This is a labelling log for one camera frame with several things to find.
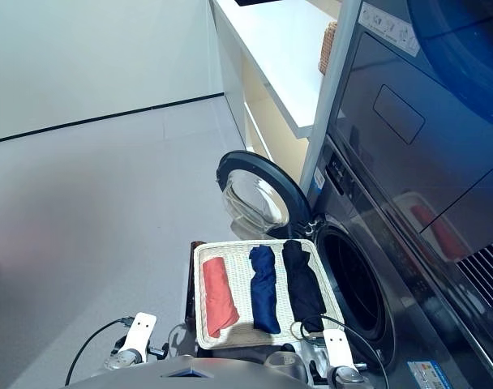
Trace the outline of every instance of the door glass window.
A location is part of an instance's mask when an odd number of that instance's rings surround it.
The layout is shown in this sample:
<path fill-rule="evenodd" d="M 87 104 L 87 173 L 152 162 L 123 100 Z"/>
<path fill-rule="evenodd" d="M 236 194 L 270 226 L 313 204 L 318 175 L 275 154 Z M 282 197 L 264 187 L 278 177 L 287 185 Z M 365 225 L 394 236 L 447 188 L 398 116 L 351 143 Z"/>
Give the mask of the door glass window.
<path fill-rule="evenodd" d="M 232 230 L 242 239 L 269 238 L 268 231 L 289 221 L 281 196 L 265 180 L 245 170 L 229 175 L 223 202 L 233 218 Z"/>

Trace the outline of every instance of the white countertop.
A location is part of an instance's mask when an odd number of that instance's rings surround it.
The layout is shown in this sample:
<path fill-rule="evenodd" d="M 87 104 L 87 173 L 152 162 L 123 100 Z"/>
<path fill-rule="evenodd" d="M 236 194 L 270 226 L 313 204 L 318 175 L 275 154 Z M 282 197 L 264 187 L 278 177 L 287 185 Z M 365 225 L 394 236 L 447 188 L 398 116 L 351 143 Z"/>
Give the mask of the white countertop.
<path fill-rule="evenodd" d="M 323 78 L 318 64 L 324 30 L 333 18 L 306 0 L 254 6 L 239 6 L 234 0 L 213 1 L 295 136 L 309 136 Z"/>

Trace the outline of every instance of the black baseboard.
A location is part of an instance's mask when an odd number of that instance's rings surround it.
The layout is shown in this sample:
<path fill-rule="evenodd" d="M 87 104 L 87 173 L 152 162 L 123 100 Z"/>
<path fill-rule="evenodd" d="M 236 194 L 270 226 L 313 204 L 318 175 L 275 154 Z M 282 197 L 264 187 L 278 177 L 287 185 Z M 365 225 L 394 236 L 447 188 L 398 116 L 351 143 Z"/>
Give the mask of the black baseboard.
<path fill-rule="evenodd" d="M 16 135 L 7 136 L 5 138 L 0 138 L 0 142 L 5 142 L 6 140 L 11 140 L 11 139 L 22 138 L 24 136 L 29 136 L 29 135 L 34 135 L 34 134 L 40 134 L 41 132 L 58 130 L 58 129 L 64 128 L 64 127 L 77 126 L 78 124 L 84 124 L 84 123 L 89 123 L 89 122 L 97 122 L 99 120 L 116 118 L 118 116 L 131 115 L 132 113 L 149 111 L 151 109 L 166 108 L 166 107 L 172 107 L 173 105 L 180 105 L 180 104 L 192 103 L 194 101 L 212 99 L 213 97 L 219 97 L 219 96 L 223 96 L 223 95 L 224 95 L 223 92 L 222 93 L 214 93 L 213 95 L 206 95 L 206 96 L 194 97 L 192 99 L 180 100 L 180 101 L 175 101 L 175 102 L 167 103 L 167 104 L 152 105 L 151 107 L 139 108 L 139 109 L 132 109 L 131 111 L 125 111 L 125 112 L 121 112 L 121 113 L 112 113 L 110 115 L 100 116 L 98 118 L 78 120 L 77 122 L 60 124 L 58 126 L 51 126 L 51 127 L 41 128 L 39 130 L 33 130 L 33 131 L 29 131 L 29 132 L 24 132 L 22 134 L 16 134 Z"/>

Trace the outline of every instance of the black cable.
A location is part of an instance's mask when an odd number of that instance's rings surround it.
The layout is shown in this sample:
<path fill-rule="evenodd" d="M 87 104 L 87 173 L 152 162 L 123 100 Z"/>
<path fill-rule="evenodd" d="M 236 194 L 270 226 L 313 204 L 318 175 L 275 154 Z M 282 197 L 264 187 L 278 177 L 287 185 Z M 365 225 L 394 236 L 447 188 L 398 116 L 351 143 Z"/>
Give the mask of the black cable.
<path fill-rule="evenodd" d="M 71 374 L 74 372 L 75 364 L 79 360 L 79 357 L 81 356 L 81 353 L 84 351 L 86 346 L 88 346 L 88 343 L 95 338 L 97 335 L 99 335 L 101 332 L 103 332 L 106 328 L 113 326 L 114 324 L 117 323 L 123 323 L 126 327 L 131 327 L 131 324 L 133 323 L 133 320 L 135 318 L 132 318 L 131 316 L 128 316 L 127 318 L 118 318 L 117 320 L 114 320 L 113 322 L 109 322 L 105 326 L 102 326 L 99 328 L 97 331 L 93 332 L 92 335 L 84 342 L 84 344 L 81 346 L 80 350 L 75 354 L 74 361 L 70 365 L 70 369 L 68 370 L 68 375 L 66 376 L 66 381 L 65 381 L 65 387 L 70 385 L 70 379 L 71 379 Z"/>
<path fill-rule="evenodd" d="M 330 318 L 329 316 L 326 316 L 324 314 L 314 314 L 312 316 L 308 316 L 307 318 L 305 318 L 304 320 L 301 321 L 301 327 L 300 327 L 300 330 L 301 330 L 301 336 L 302 338 L 309 344 L 313 344 L 314 346 L 315 345 L 320 345 L 320 344 L 317 344 L 316 342 L 310 340 L 308 337 L 306 337 L 304 335 L 304 331 L 302 330 L 304 328 L 304 323 L 310 319 L 310 318 L 325 318 L 326 320 L 329 320 L 330 322 L 333 322 L 339 326 L 342 326 L 344 329 L 348 330 L 351 334 L 357 336 L 366 346 L 368 349 L 371 350 L 371 352 L 373 353 L 373 355 L 376 357 L 376 360 L 378 361 L 379 363 L 379 367 L 380 369 L 382 370 L 382 374 L 384 375 L 384 380 L 385 380 L 385 387 L 387 389 L 390 389 L 390 386 L 389 386 L 389 381 L 387 379 L 387 373 L 385 372 L 385 368 L 384 368 L 384 364 L 382 363 L 382 361 L 379 359 L 378 357 L 378 353 L 375 351 L 375 349 L 367 342 L 367 340 L 364 339 L 363 336 L 361 336 L 358 332 L 356 332 L 353 328 L 345 325 L 344 323 L 342 322 L 339 322 L 338 320 L 334 319 L 334 318 Z"/>

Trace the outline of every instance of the metal vent grille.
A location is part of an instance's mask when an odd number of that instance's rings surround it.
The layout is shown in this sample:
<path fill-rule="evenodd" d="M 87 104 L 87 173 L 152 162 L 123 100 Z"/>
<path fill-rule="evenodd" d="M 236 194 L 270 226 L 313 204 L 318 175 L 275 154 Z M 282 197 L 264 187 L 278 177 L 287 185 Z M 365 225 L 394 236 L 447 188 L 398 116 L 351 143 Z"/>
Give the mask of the metal vent grille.
<path fill-rule="evenodd" d="M 493 243 L 459 261 L 457 266 L 493 309 Z"/>

